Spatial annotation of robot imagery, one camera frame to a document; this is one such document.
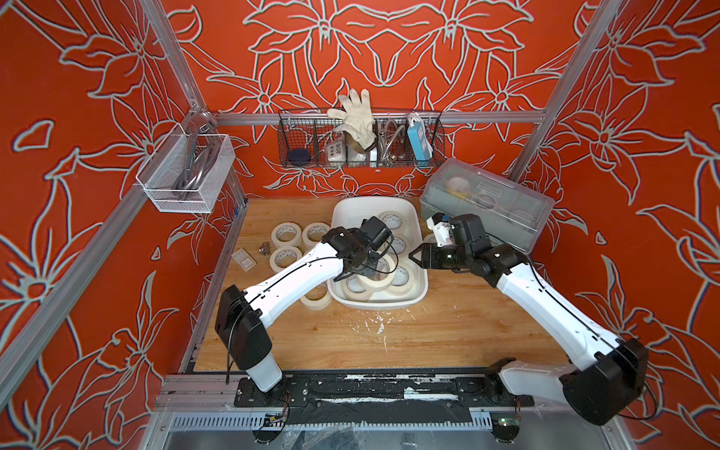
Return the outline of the white plastic storage tray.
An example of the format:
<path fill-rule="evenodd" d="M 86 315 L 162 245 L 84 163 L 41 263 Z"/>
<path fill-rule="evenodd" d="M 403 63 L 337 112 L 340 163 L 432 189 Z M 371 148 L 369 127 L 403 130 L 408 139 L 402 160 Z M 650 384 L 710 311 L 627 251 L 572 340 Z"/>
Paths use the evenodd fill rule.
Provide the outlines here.
<path fill-rule="evenodd" d="M 382 258 L 369 276 L 353 275 L 342 281 L 330 279 L 328 292 L 349 308 L 368 311 L 406 309 L 423 300 L 429 292 L 427 270 L 409 258 L 410 251 L 423 243 L 416 209 L 399 198 L 352 198 L 335 206 L 331 225 L 357 228 L 371 217 L 377 217 L 390 229 L 393 234 L 391 249 L 381 247 Z"/>

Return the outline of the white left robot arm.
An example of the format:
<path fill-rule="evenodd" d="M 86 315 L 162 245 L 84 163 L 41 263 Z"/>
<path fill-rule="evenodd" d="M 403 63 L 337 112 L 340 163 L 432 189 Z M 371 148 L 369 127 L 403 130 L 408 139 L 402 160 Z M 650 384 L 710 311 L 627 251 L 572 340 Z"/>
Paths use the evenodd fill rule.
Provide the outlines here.
<path fill-rule="evenodd" d="M 273 277 L 243 290 L 232 285 L 223 291 L 215 331 L 227 350 L 226 371 L 236 366 L 262 393 L 274 389 L 283 373 L 272 354 L 268 328 L 318 285 L 374 275 L 393 240 L 378 217 L 369 217 L 358 228 L 329 230 L 319 244 Z"/>

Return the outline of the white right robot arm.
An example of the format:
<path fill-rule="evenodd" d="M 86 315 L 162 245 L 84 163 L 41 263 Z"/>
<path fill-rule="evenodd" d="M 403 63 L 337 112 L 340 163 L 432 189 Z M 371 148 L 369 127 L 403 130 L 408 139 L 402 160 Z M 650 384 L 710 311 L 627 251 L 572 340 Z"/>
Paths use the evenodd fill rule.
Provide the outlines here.
<path fill-rule="evenodd" d="M 531 257 L 508 243 L 493 245 L 480 217 L 427 219 L 434 243 L 409 257 L 424 269 L 468 272 L 521 306 L 562 348 L 568 364 L 544 367 L 512 361 L 500 369 L 504 388 L 516 396 L 568 405 L 585 421 L 603 426 L 640 398 L 649 351 L 601 326 L 541 277 Z"/>

